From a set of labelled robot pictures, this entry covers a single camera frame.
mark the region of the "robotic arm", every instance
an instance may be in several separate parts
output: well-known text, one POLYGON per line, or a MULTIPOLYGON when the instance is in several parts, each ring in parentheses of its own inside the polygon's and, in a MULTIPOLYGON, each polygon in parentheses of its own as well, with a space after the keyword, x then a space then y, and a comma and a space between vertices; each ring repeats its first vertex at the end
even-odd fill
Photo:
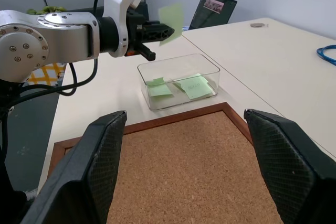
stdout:
POLYGON ((121 57, 137 51, 154 60, 144 42, 168 38, 174 30, 147 22, 136 8, 141 0, 104 0, 104 14, 50 13, 28 15, 0 11, 0 80, 24 83, 31 72, 50 63, 96 59, 100 52, 121 57))

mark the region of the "small round object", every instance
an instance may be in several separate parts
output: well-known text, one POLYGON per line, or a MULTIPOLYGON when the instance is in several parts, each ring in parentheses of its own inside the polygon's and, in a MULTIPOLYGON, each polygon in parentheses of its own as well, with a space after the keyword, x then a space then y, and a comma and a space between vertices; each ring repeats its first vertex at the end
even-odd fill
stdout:
POLYGON ((264 23, 253 23, 251 24, 251 27, 253 28, 260 28, 260 27, 264 27, 265 24, 264 23))

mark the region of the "desk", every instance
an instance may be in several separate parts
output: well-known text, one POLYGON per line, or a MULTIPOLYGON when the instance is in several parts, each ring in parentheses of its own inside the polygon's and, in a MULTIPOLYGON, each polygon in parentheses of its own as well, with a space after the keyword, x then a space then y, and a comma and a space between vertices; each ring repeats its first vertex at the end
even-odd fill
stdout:
MULTIPOLYGON (((189 54, 204 54, 183 37, 162 47, 159 47, 158 42, 147 44, 147 46, 156 52, 157 60, 189 54)), ((91 122, 102 115, 114 111, 127 111, 128 120, 126 125, 222 102, 228 102, 241 117, 243 117, 245 108, 277 113, 223 68, 221 68, 220 89, 217 96, 153 112, 149 110, 141 93, 140 78, 137 70, 139 64, 146 62, 141 56, 112 58, 109 54, 101 54, 99 56, 98 73, 94 80, 78 88, 75 95, 71 97, 59 97, 39 190, 48 174, 54 143, 82 136, 91 122)), ((92 73, 92 68, 92 61, 75 63, 78 80, 84 80, 89 77, 92 73)), ((70 83, 72 83, 72 75, 70 69, 67 69, 63 85, 70 83)))
POLYGON ((184 32, 282 116, 336 159, 336 67, 316 54, 335 40, 269 18, 184 32), (252 28, 251 23, 264 23, 252 28))

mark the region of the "transparent box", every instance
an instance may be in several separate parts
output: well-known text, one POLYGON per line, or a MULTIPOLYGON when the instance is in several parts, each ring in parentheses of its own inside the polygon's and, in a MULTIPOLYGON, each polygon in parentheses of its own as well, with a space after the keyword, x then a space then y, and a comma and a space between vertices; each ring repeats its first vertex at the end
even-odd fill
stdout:
POLYGON ((151 110, 217 95, 220 69, 201 54, 138 66, 141 90, 151 110))

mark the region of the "wooden frame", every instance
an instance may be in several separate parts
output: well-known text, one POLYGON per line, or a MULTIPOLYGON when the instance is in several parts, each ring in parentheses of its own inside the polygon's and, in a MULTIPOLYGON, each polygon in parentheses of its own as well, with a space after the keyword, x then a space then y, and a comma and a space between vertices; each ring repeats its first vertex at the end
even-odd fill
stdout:
MULTIPOLYGON (((187 112, 182 112, 179 114, 170 115, 170 116, 166 116, 163 118, 158 118, 158 119, 154 119, 154 120, 150 120, 150 121, 146 121, 142 123, 128 125, 124 129, 124 135, 131 134, 131 133, 138 132, 138 131, 144 131, 144 130, 148 130, 151 128, 167 125, 170 123, 176 123, 176 122, 180 122, 180 121, 188 120, 191 118, 196 118, 198 116, 212 114, 212 113, 220 112, 220 111, 223 111, 227 115, 227 117, 233 122, 233 124, 241 131, 241 133, 249 140, 249 142, 253 144, 247 124, 237 114, 237 112, 234 111, 234 109, 232 109, 231 106, 226 102, 200 108, 200 109, 196 109, 196 110, 190 110, 187 112)), ((77 137, 77 138, 57 142, 54 144, 54 149, 52 151, 53 153, 51 155, 48 177, 53 172, 58 162, 65 156, 65 154, 68 153, 68 151, 71 150, 72 147, 74 147, 80 141, 80 139, 81 137, 77 137)))

